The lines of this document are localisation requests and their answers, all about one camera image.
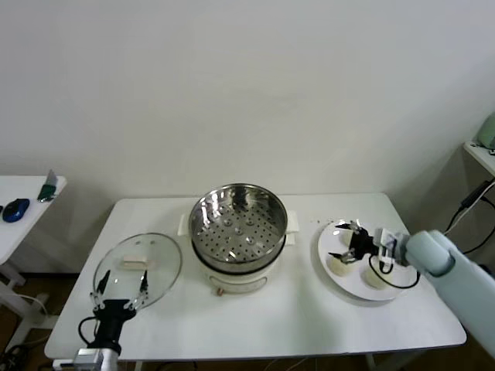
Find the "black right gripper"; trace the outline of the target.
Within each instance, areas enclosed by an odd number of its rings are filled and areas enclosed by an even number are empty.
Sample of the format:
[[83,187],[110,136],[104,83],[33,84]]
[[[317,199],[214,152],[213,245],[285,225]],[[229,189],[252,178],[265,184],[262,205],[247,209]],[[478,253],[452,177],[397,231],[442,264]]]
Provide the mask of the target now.
[[340,221],[335,227],[340,230],[348,230],[353,235],[350,240],[349,250],[345,253],[329,252],[328,254],[343,264],[352,264],[356,260],[362,260],[366,254],[377,256],[377,246],[374,239],[357,220]]

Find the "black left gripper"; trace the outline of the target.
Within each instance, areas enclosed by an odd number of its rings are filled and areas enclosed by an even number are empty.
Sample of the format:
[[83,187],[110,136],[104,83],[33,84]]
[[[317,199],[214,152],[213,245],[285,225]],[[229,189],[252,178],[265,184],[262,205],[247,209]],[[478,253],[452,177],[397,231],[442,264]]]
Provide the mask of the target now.
[[97,287],[90,293],[96,319],[99,321],[97,333],[92,342],[94,349],[121,350],[119,339],[123,325],[136,316],[135,308],[143,307],[149,299],[148,271],[144,271],[138,293],[134,299],[134,306],[128,299],[107,299],[103,302],[103,295],[111,271],[107,270],[98,281]]

